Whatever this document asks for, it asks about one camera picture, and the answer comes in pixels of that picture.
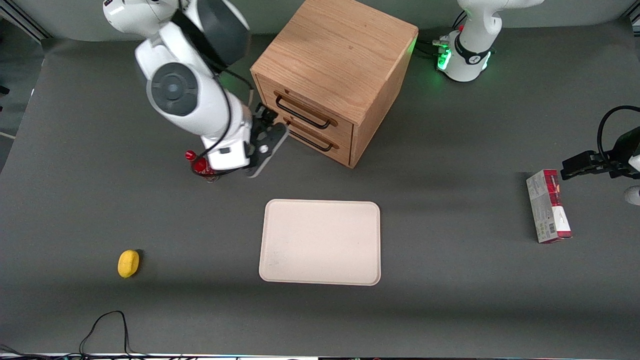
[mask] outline wooden cabinet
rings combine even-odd
[[[402,87],[417,36],[355,0],[306,0],[251,72],[293,138],[353,168]]]

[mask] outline black cable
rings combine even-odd
[[[455,29],[458,25],[460,25],[460,23],[462,23],[465,19],[467,18],[467,12],[465,10],[462,10],[462,12],[458,15],[458,17],[456,18],[456,20],[453,22],[453,25],[451,26],[452,29]]]
[[[182,9],[183,9],[182,0],[178,0],[178,7],[179,8],[177,9],[177,11],[181,12]],[[198,161],[200,161],[202,158],[204,158],[210,151],[215,149],[222,142],[222,140],[225,139],[225,137],[227,136],[227,134],[229,132],[229,129],[231,127],[231,122],[232,122],[231,100],[229,99],[229,96],[228,96],[227,91],[225,90],[224,86],[222,86],[222,83],[220,82],[220,74],[223,73],[223,72],[226,72],[227,74],[233,76],[234,78],[242,81],[249,88],[250,94],[249,94],[249,100],[248,100],[249,104],[248,104],[248,106],[251,106],[250,103],[252,101],[253,91],[255,90],[255,88],[253,87],[253,85],[247,79],[243,78],[242,76],[236,74],[235,72],[233,72],[231,70],[221,68],[221,64],[218,64],[217,62],[215,62],[213,59],[211,59],[208,55],[204,54],[203,52],[199,52],[199,55],[207,63],[207,66],[214,72],[213,79],[217,82],[218,86],[220,86],[220,89],[222,89],[222,94],[225,96],[225,100],[227,102],[228,120],[227,120],[227,125],[225,127],[225,130],[224,130],[222,136],[219,137],[218,140],[212,146],[210,146],[204,152],[199,154],[195,158],[195,160],[193,160],[193,162],[191,163],[191,172],[194,173],[194,175],[197,175],[199,177],[220,177],[220,176],[231,174],[232,172],[235,172],[238,169],[235,168],[235,169],[232,169],[232,170],[226,170],[226,171],[222,171],[222,172],[215,172],[214,174],[200,174],[199,172],[197,172],[194,169],[194,166],[198,163]]]
[[[456,18],[456,20],[453,22],[453,25],[451,25],[452,29],[456,28],[456,24],[458,23],[458,20],[460,20],[460,17],[465,13],[464,10],[462,10],[462,12],[458,15],[458,17]]]
[[[93,354],[85,354],[81,355],[78,353],[66,354],[62,356],[47,356],[42,354],[25,354],[27,356],[0,356],[2,360],[34,360],[34,359],[46,359],[46,360],[133,360],[133,359],[141,359],[141,360],[151,360],[151,359],[162,359],[167,360],[167,356],[159,356],[159,355],[144,355],[141,357],[121,354],[115,356],[107,356],[107,355],[93,355]],[[173,357],[173,360],[197,360],[197,359],[219,359],[220,356],[198,356],[198,357]]]
[[[196,174],[197,176],[200,177],[219,177],[219,176],[223,176],[223,175],[227,175],[227,174],[231,174],[232,172],[236,171],[237,169],[233,169],[233,170],[227,170],[227,171],[223,171],[223,172],[217,172],[213,175],[205,175],[205,174],[201,174],[199,172],[197,172],[193,167],[195,166],[195,164],[200,161],[202,158],[204,158],[209,151],[213,150],[216,148],[216,146],[218,146],[222,140],[224,140],[224,138],[227,136],[227,133],[229,132],[229,128],[231,127],[231,120],[232,120],[232,114],[231,114],[231,100],[229,99],[229,95],[227,94],[227,91],[225,90],[225,88],[222,86],[222,83],[220,83],[220,78],[217,75],[213,75],[213,79],[218,83],[218,86],[220,86],[220,89],[222,90],[222,94],[224,94],[225,96],[225,100],[227,102],[227,111],[228,111],[228,120],[227,120],[227,125],[225,126],[225,130],[222,133],[222,136],[220,136],[218,138],[218,140],[216,140],[216,142],[210,146],[207,150],[205,150],[203,153],[201,153],[200,155],[198,155],[195,160],[193,160],[193,162],[191,163],[191,172]]]
[[[45,356],[45,355],[38,355],[38,354],[23,354],[22,352],[19,352],[17,350],[14,350],[6,345],[0,344],[0,350],[2,350],[3,352],[8,352],[11,354],[15,354],[18,356],[21,356],[22,359],[43,359],[43,360],[50,360],[49,356]]]
[[[419,48],[417,46],[415,46],[414,49],[420,51],[422,54],[425,54],[425,55],[429,56],[430,58],[434,57],[434,55],[432,53],[429,53],[428,51],[426,51],[424,49],[421,49],[421,48]]]
[[[143,359],[142,357],[134,356],[134,355],[131,354],[131,353],[136,353],[136,354],[141,354],[141,353],[137,352],[137,351],[134,351],[131,348],[131,345],[129,344],[129,328],[127,326],[127,319],[124,316],[124,313],[122,311],[120,311],[120,310],[114,310],[114,311],[110,311],[108,313],[104,313],[104,314],[100,315],[100,317],[98,317],[98,319],[96,319],[96,321],[93,323],[93,326],[91,326],[91,330],[89,331],[89,333],[84,337],[84,339],[82,339],[82,341],[80,341],[80,345],[78,346],[78,353],[80,353],[83,358],[86,357],[86,353],[84,352],[84,344],[91,337],[91,335],[95,331],[95,327],[98,325],[100,320],[102,318],[104,318],[105,316],[111,315],[111,314],[120,314],[120,316],[122,317],[122,325],[124,326],[124,352],[125,352],[125,354],[127,354],[130,357],[134,357],[136,359]]]
[[[236,79],[238,79],[238,80],[242,81],[242,82],[246,85],[246,87],[248,87],[248,88],[249,88],[249,90],[255,90],[255,88],[253,87],[253,85],[252,85],[252,84],[251,84],[247,79],[245,79],[245,78],[243,78],[242,76],[240,76],[240,75],[236,74],[235,72],[233,72],[233,71],[231,71],[231,70],[229,70],[229,69],[225,69],[225,70],[223,70],[222,72],[226,72],[227,74],[229,74],[229,75],[233,76],[234,78],[236,78]]]
[[[633,111],[637,111],[637,112],[640,113],[640,108],[639,107],[631,106],[631,105],[617,106],[617,107],[609,110],[609,112],[606,113],[606,115],[604,115],[604,117],[600,121],[600,126],[598,126],[598,138],[597,138],[598,152],[600,153],[600,157],[602,158],[604,163],[607,164],[607,166],[611,169],[611,171],[613,171],[614,173],[616,173],[616,174],[618,174],[620,176],[630,177],[631,179],[635,179],[634,176],[625,174],[622,171],[618,170],[617,168],[614,168],[613,165],[611,164],[611,162],[609,161],[609,155],[606,154],[605,151],[602,148],[602,131],[604,130],[604,125],[607,123],[607,120],[609,120],[609,117],[611,115],[613,115],[613,113],[615,113],[616,111],[620,111],[620,110],[633,110]]]

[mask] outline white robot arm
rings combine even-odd
[[[457,29],[433,42],[440,46],[438,69],[455,81],[472,81],[491,56],[490,49],[502,30],[499,11],[530,8],[544,0],[458,0],[467,13],[464,30]]]
[[[244,168],[257,176],[288,129],[262,105],[252,114],[220,84],[250,43],[237,8],[227,0],[105,0],[103,11],[117,30],[147,38],[136,59],[153,108],[201,137],[201,156],[217,174]]]

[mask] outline black metal handle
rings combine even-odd
[[[291,130],[291,125],[290,122],[287,121],[287,127],[289,127],[289,133],[292,134],[293,136],[295,136],[296,138],[299,138],[300,140],[304,141],[305,143],[315,147],[316,149],[322,151],[322,152],[328,152],[329,150],[331,150],[333,148],[333,144],[329,143],[329,146],[327,147],[321,147],[320,145],[314,143],[313,141],[309,140],[308,138],[305,138],[304,136],[298,134],[297,132]]]
[[[288,107],[284,106],[283,104],[280,104],[280,101],[282,100],[282,96],[278,95],[278,97],[276,98],[276,105],[278,105],[278,107],[280,109],[283,109],[284,111],[286,111],[287,113],[290,113],[291,115],[300,118],[300,120],[306,122],[307,124],[316,127],[320,130],[324,130],[327,127],[329,127],[329,125],[331,125],[331,121],[327,120],[326,123],[324,125],[320,125],[317,122],[310,120],[309,118],[307,118],[306,116],[296,113],[295,111],[289,109]]]

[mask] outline gray tabletop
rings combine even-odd
[[[242,75],[271,38],[257,37]],[[574,238],[535,240],[525,178],[595,147],[610,108],[638,104],[627,23],[506,29],[488,70],[454,83],[414,56],[354,170],[293,140],[263,174],[209,185],[196,136],[149,105],[136,44],[57,41],[0,176],[0,342],[69,352],[121,309],[140,352],[433,357],[640,356],[640,208],[632,181],[563,183]],[[225,83],[243,95],[241,85]],[[620,113],[608,146],[637,126]],[[377,286],[266,283],[275,198],[380,205]],[[140,274],[118,277],[126,249]],[[91,352],[122,351],[107,318]]]

